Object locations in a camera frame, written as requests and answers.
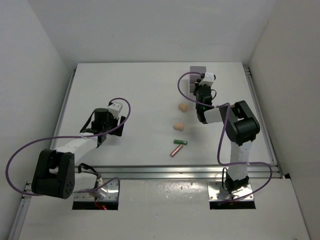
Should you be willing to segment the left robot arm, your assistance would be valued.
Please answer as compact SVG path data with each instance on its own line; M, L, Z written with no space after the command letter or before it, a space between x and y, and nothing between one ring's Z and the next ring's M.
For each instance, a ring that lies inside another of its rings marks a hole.
M120 115L122 108L119 102L96 108L76 139L55 149L42 150L31 182L32 193L67 199L74 192L96 188L101 175L81 159L99 148L107 135L122 135L126 119Z

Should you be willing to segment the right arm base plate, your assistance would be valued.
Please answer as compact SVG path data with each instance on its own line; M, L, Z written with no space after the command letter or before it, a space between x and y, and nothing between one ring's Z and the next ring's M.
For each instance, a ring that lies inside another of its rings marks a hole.
M251 183L247 186L242 186L237 190L233 190L231 193L224 190L221 181L209 181L207 183L208 198L210 202L222 202L222 201L253 201L254 195Z

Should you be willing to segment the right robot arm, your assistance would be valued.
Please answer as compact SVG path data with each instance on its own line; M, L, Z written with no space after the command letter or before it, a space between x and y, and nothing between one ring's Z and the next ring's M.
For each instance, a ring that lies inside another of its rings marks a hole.
M244 100L227 107L216 108L212 105L212 84L197 79L193 95L198 120L202 124L226 122L225 132L231 143L230 163L224 181L224 190L232 193L249 183L248 162L253 141L260 132L260 124Z

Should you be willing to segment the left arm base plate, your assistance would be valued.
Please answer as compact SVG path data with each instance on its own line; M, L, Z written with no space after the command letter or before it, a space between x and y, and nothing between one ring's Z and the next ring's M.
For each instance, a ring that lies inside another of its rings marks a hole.
M116 202L118 200L119 182L113 180L98 190L97 193L75 193L75 202Z

